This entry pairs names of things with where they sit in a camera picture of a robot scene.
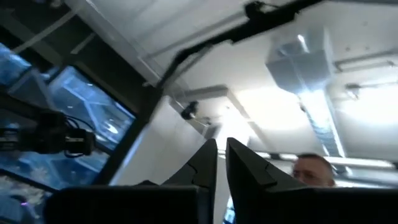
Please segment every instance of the metal duct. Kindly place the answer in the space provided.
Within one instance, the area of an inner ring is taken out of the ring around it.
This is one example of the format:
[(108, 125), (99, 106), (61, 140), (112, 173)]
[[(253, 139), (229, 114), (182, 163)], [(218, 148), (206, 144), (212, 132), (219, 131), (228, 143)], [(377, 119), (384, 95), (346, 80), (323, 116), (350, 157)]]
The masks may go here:
[[(301, 99), (308, 120), (326, 153), (344, 157), (333, 116), (325, 96), (326, 84), (332, 76), (331, 47), (325, 29), (298, 34), (288, 44), (276, 44), (267, 68), (276, 84)], [(336, 167), (345, 172), (344, 167)]]

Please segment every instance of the white ceiling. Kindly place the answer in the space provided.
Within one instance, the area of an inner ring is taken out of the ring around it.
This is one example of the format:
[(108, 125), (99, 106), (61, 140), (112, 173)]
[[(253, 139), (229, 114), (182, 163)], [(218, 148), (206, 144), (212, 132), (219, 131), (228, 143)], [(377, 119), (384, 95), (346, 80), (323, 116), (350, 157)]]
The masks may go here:
[[(245, 21), (245, 18), (240, 17), (214, 32), (198, 36), (156, 57), (148, 58), (148, 55), (238, 13), (245, 2), (247, 1), (91, 0), (88, 4), (77, 0), (67, 1), (150, 82), (154, 81), (154, 73), (164, 71), (179, 49)], [(274, 0), (273, 4), (283, 2), (285, 1)], [(303, 11), (292, 24), (238, 45), (217, 46), (189, 70), (178, 84), (189, 89), (227, 85), (269, 140), (266, 146), (261, 142), (259, 150), (323, 153), (306, 115), (298, 107), (297, 98), (278, 89), (265, 66), (266, 55), (272, 44), (294, 39), (310, 27), (325, 26), (330, 32), (334, 60), (342, 60), (396, 48), (396, 21), (398, 7), (324, 2)], [(349, 156), (398, 160), (398, 119), (388, 124), (374, 124), (369, 118), (354, 119), (357, 113), (353, 115), (345, 111), (350, 100), (341, 100), (345, 97), (342, 95), (343, 85), (348, 82), (397, 76), (397, 71), (386, 72), (385, 69), (372, 72), (365, 70), (355, 74), (339, 73), (328, 88), (337, 109), (337, 128)], [(228, 102), (214, 100), (203, 104), (206, 108), (202, 109), (203, 115), (213, 115), (214, 110), (219, 110), (220, 105), (224, 104), (227, 105)]]

